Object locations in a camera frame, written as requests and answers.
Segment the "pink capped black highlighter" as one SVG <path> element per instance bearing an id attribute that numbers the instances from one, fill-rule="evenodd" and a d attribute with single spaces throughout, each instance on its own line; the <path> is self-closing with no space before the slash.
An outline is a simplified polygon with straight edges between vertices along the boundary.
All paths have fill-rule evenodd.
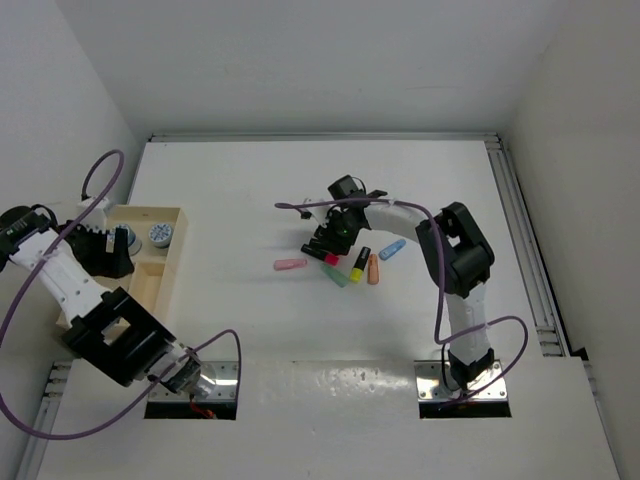
<path id="1" fill-rule="evenodd" d="M 340 261 L 340 257 L 331 253 L 327 253 L 324 256 L 323 262 L 330 265 L 330 266 L 337 266 L 339 264 Z"/>

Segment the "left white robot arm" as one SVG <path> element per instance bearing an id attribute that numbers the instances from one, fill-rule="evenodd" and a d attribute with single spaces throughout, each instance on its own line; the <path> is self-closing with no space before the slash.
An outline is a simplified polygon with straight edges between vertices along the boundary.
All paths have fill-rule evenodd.
<path id="1" fill-rule="evenodd" d="M 117 205 L 56 244 L 47 208 L 17 206 L 1 216 L 1 262 L 37 274 L 61 307 L 62 342 L 116 383 L 193 394 L 202 364 L 167 323 L 187 227 L 179 208 Z"/>

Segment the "orange capped black highlighter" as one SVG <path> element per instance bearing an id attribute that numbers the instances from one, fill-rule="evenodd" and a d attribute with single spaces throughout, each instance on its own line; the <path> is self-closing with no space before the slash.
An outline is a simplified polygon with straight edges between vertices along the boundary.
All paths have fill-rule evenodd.
<path id="1" fill-rule="evenodd" d="M 329 252 L 323 248 L 319 248 L 312 243 L 305 243 L 301 246 L 300 251 L 316 259 L 324 259 L 329 255 Z"/>

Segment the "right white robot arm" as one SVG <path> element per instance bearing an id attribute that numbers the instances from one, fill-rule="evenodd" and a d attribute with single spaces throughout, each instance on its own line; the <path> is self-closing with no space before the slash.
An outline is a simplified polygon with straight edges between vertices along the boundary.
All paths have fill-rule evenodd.
<path id="1" fill-rule="evenodd" d="M 420 246 L 429 275 L 443 289 L 450 338 L 447 345 L 450 375 L 462 389 L 487 370 L 494 350 L 486 331 L 485 286 L 495 261 L 493 250 L 467 207 L 453 202 L 430 217 L 406 202 L 385 199 L 386 193 L 368 193 L 346 175 L 329 188 L 334 202 L 306 199 L 301 217 L 318 222 L 311 244 L 335 255 L 345 255 L 361 230 L 393 233 Z"/>

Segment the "pastel blue correction tape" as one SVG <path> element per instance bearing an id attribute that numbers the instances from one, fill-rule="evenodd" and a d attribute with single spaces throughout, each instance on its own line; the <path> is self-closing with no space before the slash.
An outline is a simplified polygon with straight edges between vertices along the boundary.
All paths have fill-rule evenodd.
<path id="1" fill-rule="evenodd" d="M 379 257 L 380 260 L 386 261 L 386 260 L 390 259 L 391 257 L 393 257 L 394 255 L 396 255 L 405 246 L 406 246 L 406 240 L 405 239 L 396 240 L 392 244 L 390 244 L 390 245 L 384 247 L 382 250 L 380 250 L 379 253 L 378 253 L 378 257 Z"/>

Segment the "blue lidded jar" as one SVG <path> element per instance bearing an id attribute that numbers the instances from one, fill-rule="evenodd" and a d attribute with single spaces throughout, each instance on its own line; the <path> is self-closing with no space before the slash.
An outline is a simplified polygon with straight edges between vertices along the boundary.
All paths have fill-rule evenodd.
<path id="1" fill-rule="evenodd" d="M 140 252 L 142 242 L 135 231 L 128 224 L 117 224 L 115 229 L 124 230 L 127 233 L 127 247 L 130 256 L 134 256 Z"/>
<path id="2" fill-rule="evenodd" d="M 158 249 L 168 248 L 173 236 L 173 227 L 169 223 L 153 224 L 148 232 L 151 244 Z"/>

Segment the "yellow capped black highlighter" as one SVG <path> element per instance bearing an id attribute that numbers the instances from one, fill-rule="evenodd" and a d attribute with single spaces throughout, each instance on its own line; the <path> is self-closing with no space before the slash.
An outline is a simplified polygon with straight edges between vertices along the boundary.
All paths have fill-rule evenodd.
<path id="1" fill-rule="evenodd" d="M 368 264 L 368 260 L 371 254 L 371 249 L 367 246 L 361 248 L 354 265 L 350 271 L 349 280 L 352 283 L 359 283 L 364 273 L 365 267 Z"/>

